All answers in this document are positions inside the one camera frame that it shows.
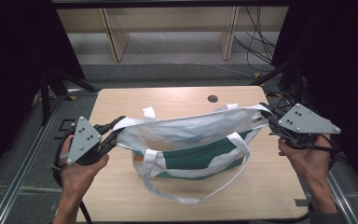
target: gray floor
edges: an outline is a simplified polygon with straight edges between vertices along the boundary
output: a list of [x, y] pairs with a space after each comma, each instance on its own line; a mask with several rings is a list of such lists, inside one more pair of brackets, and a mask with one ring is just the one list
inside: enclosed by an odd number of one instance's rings
[[[120, 63], [113, 62], [105, 34], [69, 36], [87, 80], [100, 88], [247, 85], [252, 82], [254, 74], [257, 73], [247, 65], [248, 62], [256, 68], [272, 69], [253, 55], [247, 54], [247, 51], [236, 42], [234, 42], [230, 60], [223, 61], [216, 33], [131, 34], [125, 55]], [[265, 36], [271, 42], [275, 42], [278, 34], [265, 33]], [[250, 41], [250, 37], [245, 33], [237, 34], [237, 38], [246, 45]], [[264, 50], [261, 45], [253, 46], [253, 48], [260, 52]], [[187, 64], [186, 69], [181, 66], [183, 63]], [[193, 74], [194, 71], [199, 71], [196, 68], [200, 66], [203, 68], [202, 73]], [[143, 76], [145, 69], [152, 71], [147, 73], [147, 77]], [[276, 91], [279, 78], [276, 77], [266, 83], [264, 89]], [[76, 89], [77, 87], [68, 84], [68, 88]], [[72, 122], [68, 119], [76, 119], [78, 113], [86, 118], [89, 117], [97, 97], [94, 93], [83, 91], [74, 95], [76, 95], [75, 100], [51, 100], [53, 104], [59, 102], [60, 107], [49, 127], [50, 132], [43, 139], [42, 147], [31, 164], [31, 170], [25, 174], [17, 199], [9, 208], [6, 223], [49, 223], [53, 219], [60, 199], [60, 189], [52, 180], [48, 164], [58, 145], [57, 137], [62, 133], [60, 129]], [[281, 98], [269, 97], [268, 100], [271, 104], [277, 104]], [[13, 140], [11, 150], [7, 151], [0, 160], [0, 202], [21, 168], [21, 163], [27, 157], [28, 151], [33, 147], [33, 140], [40, 130], [41, 108], [40, 101], [36, 100], [34, 109], [30, 110], [21, 131]], [[340, 158], [332, 173], [358, 221], [356, 173], [345, 157]], [[267, 222], [252, 220], [250, 223]]]

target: wooden table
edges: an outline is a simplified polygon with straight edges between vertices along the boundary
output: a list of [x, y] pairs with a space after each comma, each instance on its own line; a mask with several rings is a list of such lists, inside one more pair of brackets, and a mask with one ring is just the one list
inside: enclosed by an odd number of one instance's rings
[[[218, 97], [210, 103], [208, 96]], [[221, 105], [240, 106], [266, 102], [260, 87], [191, 87], [110, 89], [99, 93], [89, 121], [105, 124], [125, 115], [142, 119], [142, 109], [153, 106], [159, 119], [193, 116]], [[132, 167], [131, 152], [120, 147], [110, 151], [110, 161], [95, 177], [84, 197], [93, 221], [208, 221], [296, 218], [307, 207], [296, 173], [285, 157], [278, 156], [276, 136], [264, 128], [250, 144], [248, 167], [227, 188], [201, 204], [181, 204], [149, 192]], [[154, 183], [169, 193], [206, 195], [228, 181], [238, 168], [202, 181], [156, 178]], [[81, 212], [78, 221], [84, 220]]]

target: bag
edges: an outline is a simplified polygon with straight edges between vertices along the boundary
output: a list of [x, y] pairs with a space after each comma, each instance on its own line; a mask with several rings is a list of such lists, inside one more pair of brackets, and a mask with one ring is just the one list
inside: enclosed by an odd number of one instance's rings
[[[269, 122], [261, 105], [227, 105], [194, 117], [158, 120], [152, 107], [145, 120], [124, 118], [113, 129], [125, 129], [117, 146], [132, 150], [133, 166], [148, 190], [180, 203], [201, 203], [230, 184], [251, 158], [248, 144]], [[151, 177], [201, 180], [245, 164], [223, 187], [202, 198], [171, 195], [159, 190]]]

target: black curtain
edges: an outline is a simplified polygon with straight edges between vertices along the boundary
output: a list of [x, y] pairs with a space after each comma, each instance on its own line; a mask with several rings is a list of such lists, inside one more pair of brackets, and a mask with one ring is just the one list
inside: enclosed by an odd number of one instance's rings
[[29, 112], [47, 68], [84, 78], [49, 0], [20, 2], [0, 0], [0, 156]]
[[[303, 55], [307, 58], [304, 75], [316, 109], [342, 129], [337, 142], [358, 174], [358, 1], [327, 1], [332, 6], [329, 19], [321, 24], [322, 31], [313, 34], [312, 52]], [[294, 3], [289, 9], [273, 59], [275, 66], [289, 60], [321, 2], [311, 7]]]

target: human hand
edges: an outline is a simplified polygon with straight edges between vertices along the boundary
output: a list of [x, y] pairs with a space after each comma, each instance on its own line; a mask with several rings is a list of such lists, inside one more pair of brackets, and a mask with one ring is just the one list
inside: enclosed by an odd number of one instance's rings
[[[69, 136], [62, 145], [61, 155], [69, 152], [70, 142], [73, 136]], [[71, 164], [62, 168], [62, 196], [57, 216], [53, 223], [75, 223], [77, 211], [90, 188], [94, 177], [106, 166], [109, 156], [106, 154], [99, 161], [91, 165]], [[66, 159], [60, 160], [59, 165], [66, 164]]]
[[[315, 146], [330, 147], [330, 135], [325, 138], [318, 136]], [[286, 156], [296, 173], [307, 183], [314, 211], [322, 213], [336, 213], [337, 207], [330, 195], [327, 177], [330, 163], [330, 153], [317, 149], [294, 149], [287, 146], [282, 139], [278, 141], [280, 156]]]

